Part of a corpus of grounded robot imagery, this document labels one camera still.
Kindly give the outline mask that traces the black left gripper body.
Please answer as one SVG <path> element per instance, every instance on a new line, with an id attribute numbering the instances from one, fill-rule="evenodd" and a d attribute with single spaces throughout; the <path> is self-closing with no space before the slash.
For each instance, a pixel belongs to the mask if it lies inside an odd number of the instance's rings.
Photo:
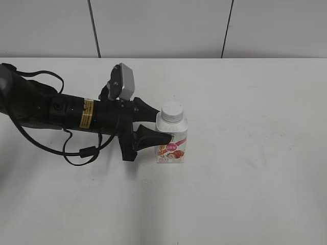
<path id="1" fill-rule="evenodd" d="M 131 101 L 94 101 L 92 129 L 102 134 L 117 137 L 124 161 L 137 157 L 138 128 L 135 117 L 140 112 L 140 98 Z"/>

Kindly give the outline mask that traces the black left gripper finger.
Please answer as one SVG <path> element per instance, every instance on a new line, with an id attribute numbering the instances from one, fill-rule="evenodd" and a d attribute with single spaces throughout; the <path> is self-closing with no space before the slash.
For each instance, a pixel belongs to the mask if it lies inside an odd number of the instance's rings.
<path id="1" fill-rule="evenodd" d="M 133 121 L 156 121 L 156 116 L 159 111 L 150 105 L 146 104 L 139 97 L 133 100 Z"/>
<path id="2" fill-rule="evenodd" d="M 157 132 L 140 125 L 133 132 L 133 147 L 136 152 L 158 145 L 167 145 L 171 141 L 171 134 Z"/>

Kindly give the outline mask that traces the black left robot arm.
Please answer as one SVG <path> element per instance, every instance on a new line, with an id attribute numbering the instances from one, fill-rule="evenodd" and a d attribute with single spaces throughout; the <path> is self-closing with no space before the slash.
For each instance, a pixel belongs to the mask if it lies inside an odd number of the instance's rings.
<path id="1" fill-rule="evenodd" d="M 135 122 L 155 122 L 158 111 L 138 97 L 132 70 L 123 63 L 113 67 L 110 80 L 97 100 L 64 94 L 62 90 L 33 80 L 37 72 L 18 71 L 1 64 L 1 113 L 8 115 L 20 133 L 37 147 L 26 128 L 92 132 L 98 144 L 72 153 L 72 156 L 97 158 L 109 140 L 119 139 L 122 158 L 133 161 L 139 150 L 167 144 L 171 136 L 145 126 L 133 129 Z"/>

